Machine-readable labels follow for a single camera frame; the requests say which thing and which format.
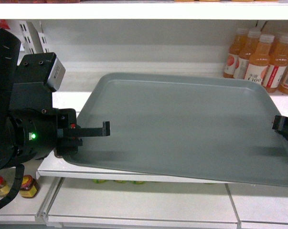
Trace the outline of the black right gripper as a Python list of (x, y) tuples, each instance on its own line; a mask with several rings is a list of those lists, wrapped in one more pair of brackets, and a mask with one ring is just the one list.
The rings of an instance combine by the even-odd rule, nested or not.
[(282, 135), (288, 141), (288, 117), (276, 115), (273, 121), (272, 129)]

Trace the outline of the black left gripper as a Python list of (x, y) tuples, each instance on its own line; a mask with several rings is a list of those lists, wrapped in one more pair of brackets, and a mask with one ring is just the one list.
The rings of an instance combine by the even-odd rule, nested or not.
[(9, 113), (12, 133), (12, 160), (31, 160), (48, 156), (72, 156), (83, 145), (81, 138), (110, 136), (110, 122), (98, 128), (81, 128), (74, 109), (56, 109), (53, 114), (35, 110), (14, 110)]

